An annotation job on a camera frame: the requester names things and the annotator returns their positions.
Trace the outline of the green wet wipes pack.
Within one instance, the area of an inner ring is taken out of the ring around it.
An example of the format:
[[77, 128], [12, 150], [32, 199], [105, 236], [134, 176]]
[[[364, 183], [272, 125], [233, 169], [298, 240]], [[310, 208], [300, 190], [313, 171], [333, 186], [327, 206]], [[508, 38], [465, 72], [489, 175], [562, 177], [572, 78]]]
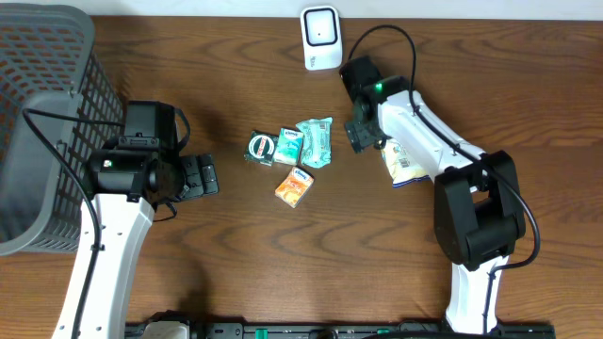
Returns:
[[333, 118], [301, 121], [296, 127], [303, 133], [301, 162], [311, 168], [320, 169], [332, 160], [331, 126]]

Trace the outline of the small green wipes pack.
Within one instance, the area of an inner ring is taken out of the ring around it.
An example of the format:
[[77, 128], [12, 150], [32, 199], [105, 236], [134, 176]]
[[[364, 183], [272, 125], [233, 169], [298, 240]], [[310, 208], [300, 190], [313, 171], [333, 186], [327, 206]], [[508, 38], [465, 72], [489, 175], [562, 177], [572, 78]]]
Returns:
[[303, 142], [303, 132], [282, 128], [273, 159], [277, 163], [296, 166]]

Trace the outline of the orange tissue pack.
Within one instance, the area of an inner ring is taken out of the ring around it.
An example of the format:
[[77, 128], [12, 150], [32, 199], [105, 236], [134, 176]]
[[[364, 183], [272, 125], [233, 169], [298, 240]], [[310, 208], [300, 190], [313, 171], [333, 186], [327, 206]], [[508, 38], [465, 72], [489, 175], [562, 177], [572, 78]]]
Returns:
[[275, 189], [275, 196], [292, 208], [295, 208], [315, 179], [304, 169], [293, 167], [286, 178]]

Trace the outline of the roll of tape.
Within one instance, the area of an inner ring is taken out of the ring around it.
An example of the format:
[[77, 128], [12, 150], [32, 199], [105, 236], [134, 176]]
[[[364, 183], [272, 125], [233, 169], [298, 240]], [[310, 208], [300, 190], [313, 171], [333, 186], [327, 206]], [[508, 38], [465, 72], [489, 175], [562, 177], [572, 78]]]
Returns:
[[244, 158], [265, 166], [272, 166], [278, 138], [274, 135], [253, 130], [245, 149]]

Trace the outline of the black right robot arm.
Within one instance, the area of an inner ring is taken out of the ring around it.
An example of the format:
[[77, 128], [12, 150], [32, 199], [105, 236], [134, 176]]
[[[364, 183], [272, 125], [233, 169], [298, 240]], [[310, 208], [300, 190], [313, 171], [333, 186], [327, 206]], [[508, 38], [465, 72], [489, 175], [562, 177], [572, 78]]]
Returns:
[[487, 153], [439, 119], [402, 76], [345, 75], [353, 104], [346, 128], [352, 148], [396, 141], [434, 188], [433, 228], [452, 263], [445, 319], [452, 331], [488, 334], [497, 326], [498, 280], [526, 232], [514, 161]]

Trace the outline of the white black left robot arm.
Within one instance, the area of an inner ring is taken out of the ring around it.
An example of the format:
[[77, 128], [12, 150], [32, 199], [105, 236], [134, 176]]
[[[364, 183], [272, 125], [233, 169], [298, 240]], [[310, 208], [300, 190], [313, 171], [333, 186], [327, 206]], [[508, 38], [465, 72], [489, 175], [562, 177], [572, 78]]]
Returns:
[[95, 151], [85, 165], [78, 251], [56, 338], [123, 338], [136, 265], [159, 205], [218, 193], [210, 154]]

